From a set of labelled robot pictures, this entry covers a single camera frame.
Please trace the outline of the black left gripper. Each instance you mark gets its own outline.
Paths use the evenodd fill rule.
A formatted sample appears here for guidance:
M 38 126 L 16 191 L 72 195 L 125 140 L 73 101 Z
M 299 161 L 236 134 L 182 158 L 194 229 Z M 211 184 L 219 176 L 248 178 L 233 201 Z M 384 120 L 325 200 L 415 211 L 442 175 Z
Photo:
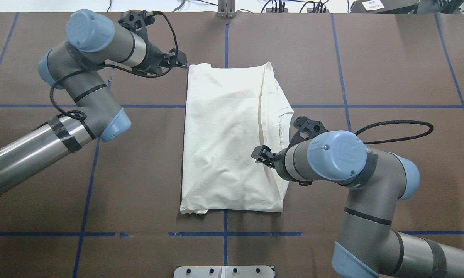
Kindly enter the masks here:
M 157 15 L 168 19 L 161 11 L 146 10 L 128 11 L 119 19 L 119 26 L 129 30 L 134 39 L 131 54 L 120 64 L 130 67 L 136 75 L 165 75 L 173 67 L 188 69 L 186 53 L 177 49 L 164 53 L 149 41 L 147 26 L 155 23 Z

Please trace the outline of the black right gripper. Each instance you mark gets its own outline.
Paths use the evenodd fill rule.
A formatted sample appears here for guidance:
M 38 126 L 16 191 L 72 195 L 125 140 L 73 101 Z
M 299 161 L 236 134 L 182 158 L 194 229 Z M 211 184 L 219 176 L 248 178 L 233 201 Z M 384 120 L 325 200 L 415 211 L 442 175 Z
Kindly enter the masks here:
M 313 121 L 306 116 L 297 117 L 293 126 L 297 129 L 297 132 L 292 136 L 287 148 L 281 150 L 279 153 L 273 153 L 267 146 L 257 146 L 252 151 L 251 158 L 257 164 L 264 164 L 267 167 L 274 168 L 280 178 L 283 178 L 285 181 L 297 182 L 300 186 L 308 186 L 313 182 L 305 178 L 295 178 L 288 172 L 286 155 L 288 150 L 295 145 L 311 140 L 322 133 L 328 132 L 328 130 L 322 122 Z

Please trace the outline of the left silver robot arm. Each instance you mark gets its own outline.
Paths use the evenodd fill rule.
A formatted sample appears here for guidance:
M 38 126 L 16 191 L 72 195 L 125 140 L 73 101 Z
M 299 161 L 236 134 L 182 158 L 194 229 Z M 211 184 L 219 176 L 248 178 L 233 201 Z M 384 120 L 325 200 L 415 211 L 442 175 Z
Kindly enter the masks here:
M 75 11 L 66 38 L 38 63 L 57 115 L 0 149 L 0 198 L 91 141 L 110 141 L 131 127 L 101 70 L 154 79 L 187 67 L 163 11 L 130 10 L 118 21 L 89 9 Z

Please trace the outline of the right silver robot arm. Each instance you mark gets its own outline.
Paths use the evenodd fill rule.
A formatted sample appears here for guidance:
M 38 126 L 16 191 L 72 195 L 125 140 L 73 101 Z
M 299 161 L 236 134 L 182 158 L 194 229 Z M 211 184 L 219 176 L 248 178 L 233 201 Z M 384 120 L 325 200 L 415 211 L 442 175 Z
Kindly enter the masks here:
M 285 181 L 311 185 L 329 181 L 348 188 L 344 217 L 334 243 L 333 269 L 345 278 L 464 278 L 464 250 L 391 229 L 396 204 L 412 197 L 420 184 L 414 162 L 372 148 L 359 134 L 381 125 L 416 124 L 427 136 L 433 125 L 425 121 L 393 120 L 367 125 L 357 132 L 328 131 L 320 121 L 298 117 L 289 145 L 273 153 L 265 145 L 254 148 L 256 163 L 274 169 Z

